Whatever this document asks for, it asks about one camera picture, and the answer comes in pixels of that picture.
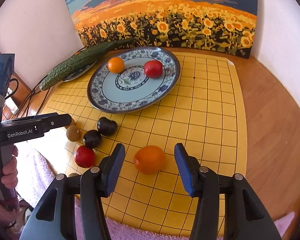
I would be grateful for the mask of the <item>person's left hand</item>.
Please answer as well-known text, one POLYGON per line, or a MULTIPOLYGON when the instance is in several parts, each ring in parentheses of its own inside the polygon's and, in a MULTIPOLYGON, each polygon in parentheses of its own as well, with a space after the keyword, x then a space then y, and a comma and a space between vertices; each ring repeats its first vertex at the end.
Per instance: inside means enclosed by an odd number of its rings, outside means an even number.
POLYGON ((16 146, 14 146, 11 161, 2 168, 3 177, 1 178, 1 182, 8 189, 13 189, 18 184, 17 156, 18 149, 16 146))

